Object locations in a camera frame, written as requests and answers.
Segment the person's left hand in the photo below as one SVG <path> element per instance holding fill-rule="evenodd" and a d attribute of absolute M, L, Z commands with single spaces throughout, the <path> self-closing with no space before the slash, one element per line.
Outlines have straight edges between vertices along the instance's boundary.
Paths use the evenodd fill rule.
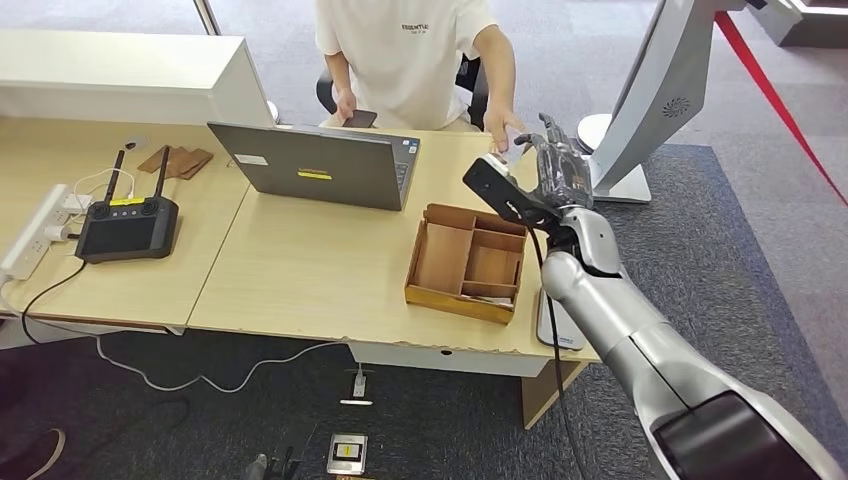
<path fill-rule="evenodd" d="M 510 107 L 490 106 L 484 114 L 484 128 L 491 134 L 495 150 L 507 152 L 512 145 L 512 139 L 527 131 L 524 123 L 514 114 Z"/>

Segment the person's right hand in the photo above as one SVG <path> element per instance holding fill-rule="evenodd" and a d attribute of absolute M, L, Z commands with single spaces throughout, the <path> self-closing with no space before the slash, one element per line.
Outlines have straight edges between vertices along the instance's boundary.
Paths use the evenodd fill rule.
<path fill-rule="evenodd" d="M 357 109 L 357 100 L 350 87 L 343 87 L 337 91 L 337 111 L 334 117 L 339 126 L 343 126 L 350 120 Z"/>

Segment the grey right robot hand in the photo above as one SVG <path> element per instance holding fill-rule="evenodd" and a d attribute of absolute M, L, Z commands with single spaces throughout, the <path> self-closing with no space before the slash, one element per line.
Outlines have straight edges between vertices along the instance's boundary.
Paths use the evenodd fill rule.
<path fill-rule="evenodd" d="M 593 208 L 590 168 L 582 151 L 549 114 L 540 112 L 545 134 L 521 133 L 513 144 L 536 152 L 534 195 L 554 209 Z"/>

